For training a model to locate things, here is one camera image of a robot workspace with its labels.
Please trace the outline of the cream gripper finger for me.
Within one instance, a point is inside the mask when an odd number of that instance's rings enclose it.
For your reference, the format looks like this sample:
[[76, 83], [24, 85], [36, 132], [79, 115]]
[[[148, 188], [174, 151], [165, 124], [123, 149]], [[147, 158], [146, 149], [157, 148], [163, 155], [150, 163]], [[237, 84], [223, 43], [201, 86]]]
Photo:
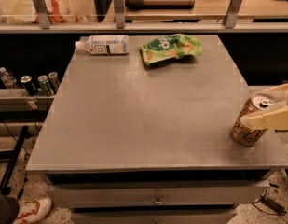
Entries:
[[271, 96], [276, 102], [285, 101], [288, 104], [288, 83], [263, 89], [260, 93]]
[[245, 124], [252, 130], [288, 130], [288, 106], [254, 112], [245, 117]]

